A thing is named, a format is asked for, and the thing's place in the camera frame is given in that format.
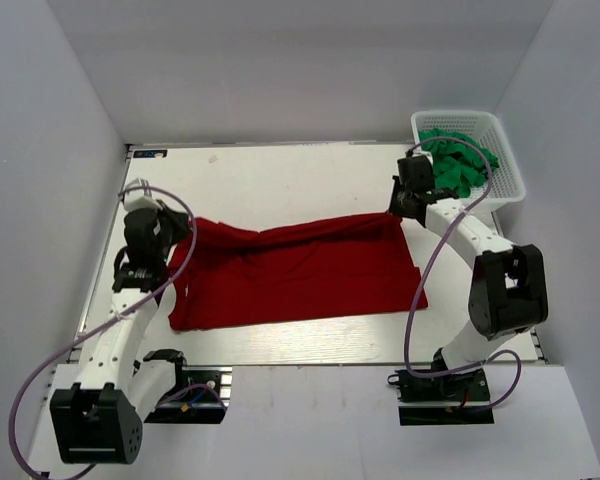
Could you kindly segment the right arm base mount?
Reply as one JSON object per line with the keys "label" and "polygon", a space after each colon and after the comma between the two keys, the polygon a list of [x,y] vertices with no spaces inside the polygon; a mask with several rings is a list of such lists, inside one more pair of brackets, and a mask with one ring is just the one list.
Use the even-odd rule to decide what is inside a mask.
{"label": "right arm base mount", "polygon": [[401,426],[491,425],[491,395],[483,369],[439,378],[416,378],[406,370],[387,377],[398,391]]}

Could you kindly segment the red t-shirt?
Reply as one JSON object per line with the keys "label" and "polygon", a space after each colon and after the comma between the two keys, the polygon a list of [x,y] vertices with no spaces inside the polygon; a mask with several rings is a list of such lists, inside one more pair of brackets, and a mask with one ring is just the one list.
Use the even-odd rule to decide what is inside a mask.
{"label": "red t-shirt", "polygon": [[172,330],[304,321],[425,309],[421,280],[401,228],[365,213],[264,231],[204,218],[179,243]]}

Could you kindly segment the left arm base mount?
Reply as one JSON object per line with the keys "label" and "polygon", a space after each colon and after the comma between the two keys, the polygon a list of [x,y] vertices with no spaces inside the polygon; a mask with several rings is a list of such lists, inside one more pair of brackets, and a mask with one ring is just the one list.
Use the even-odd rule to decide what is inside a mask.
{"label": "left arm base mount", "polygon": [[228,410],[231,367],[185,366],[176,386],[147,417],[147,424],[219,425]]}

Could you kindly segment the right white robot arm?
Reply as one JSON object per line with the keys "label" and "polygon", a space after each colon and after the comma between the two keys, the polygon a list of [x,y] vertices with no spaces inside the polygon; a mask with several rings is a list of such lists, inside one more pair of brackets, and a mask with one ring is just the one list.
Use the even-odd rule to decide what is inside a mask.
{"label": "right white robot arm", "polygon": [[[498,348],[548,318],[543,254],[538,247],[517,245],[494,233],[471,213],[469,206],[438,191],[413,192],[393,178],[389,212],[414,219],[438,235],[409,308],[404,338],[404,362],[416,378],[432,378],[433,390],[452,399],[468,385],[466,372],[481,368],[505,352]],[[419,373],[410,362],[414,316],[430,272],[445,246],[472,268],[467,309],[469,320],[440,349],[444,365]]]}

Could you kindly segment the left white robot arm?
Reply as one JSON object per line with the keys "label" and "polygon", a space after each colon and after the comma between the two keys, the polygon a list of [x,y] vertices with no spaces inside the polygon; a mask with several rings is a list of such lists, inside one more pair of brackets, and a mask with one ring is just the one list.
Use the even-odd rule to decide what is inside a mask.
{"label": "left white robot arm", "polygon": [[191,374],[176,365],[179,353],[136,360],[144,333],[157,313],[169,273],[171,249],[191,232],[186,214],[164,202],[128,208],[125,246],[114,262],[110,313],[72,386],[56,390],[50,414],[66,464],[131,464],[141,447],[143,423],[165,394],[179,399]]}

